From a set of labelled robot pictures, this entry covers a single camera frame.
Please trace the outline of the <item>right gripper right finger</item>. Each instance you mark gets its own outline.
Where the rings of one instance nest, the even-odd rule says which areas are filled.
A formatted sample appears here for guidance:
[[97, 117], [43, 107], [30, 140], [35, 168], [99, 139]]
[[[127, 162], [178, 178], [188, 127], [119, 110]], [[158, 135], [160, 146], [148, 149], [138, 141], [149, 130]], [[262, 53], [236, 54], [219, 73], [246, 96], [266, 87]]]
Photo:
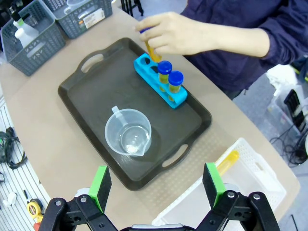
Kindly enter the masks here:
[[214, 163], [205, 163], [202, 182], [211, 210], [199, 224], [199, 230], [222, 231], [230, 220], [240, 222], [245, 231], [280, 230], [264, 193], [244, 196], [226, 190]]

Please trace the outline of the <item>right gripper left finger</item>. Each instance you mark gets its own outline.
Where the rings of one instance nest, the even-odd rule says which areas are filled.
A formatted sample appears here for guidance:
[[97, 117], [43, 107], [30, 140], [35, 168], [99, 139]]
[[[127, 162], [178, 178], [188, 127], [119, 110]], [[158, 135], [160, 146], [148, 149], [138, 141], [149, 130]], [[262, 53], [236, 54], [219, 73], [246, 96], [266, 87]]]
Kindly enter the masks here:
[[107, 166], [100, 166], [88, 193], [50, 200], [43, 216], [44, 231], [74, 231], [87, 225], [91, 231], [112, 231], [113, 223], [105, 214], [112, 182]]

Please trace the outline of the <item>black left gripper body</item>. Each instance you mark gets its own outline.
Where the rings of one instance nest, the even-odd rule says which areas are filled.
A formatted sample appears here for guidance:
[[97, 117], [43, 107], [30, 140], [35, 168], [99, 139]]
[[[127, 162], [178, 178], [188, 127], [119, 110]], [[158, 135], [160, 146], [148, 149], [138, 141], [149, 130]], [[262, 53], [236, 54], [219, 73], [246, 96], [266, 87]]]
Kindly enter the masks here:
[[7, 11], [11, 18], [18, 22], [21, 19], [19, 11], [22, 9], [22, 2], [11, 2], [8, 3]]

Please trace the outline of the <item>person's left hand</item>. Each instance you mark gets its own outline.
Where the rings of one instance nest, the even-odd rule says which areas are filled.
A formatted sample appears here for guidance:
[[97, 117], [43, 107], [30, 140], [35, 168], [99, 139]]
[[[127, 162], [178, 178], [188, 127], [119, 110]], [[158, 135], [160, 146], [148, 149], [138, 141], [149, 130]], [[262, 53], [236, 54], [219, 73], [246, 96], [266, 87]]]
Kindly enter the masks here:
[[148, 17], [135, 26], [141, 40], [158, 54], [192, 55], [223, 49], [228, 42], [221, 26], [201, 23], [174, 12]]

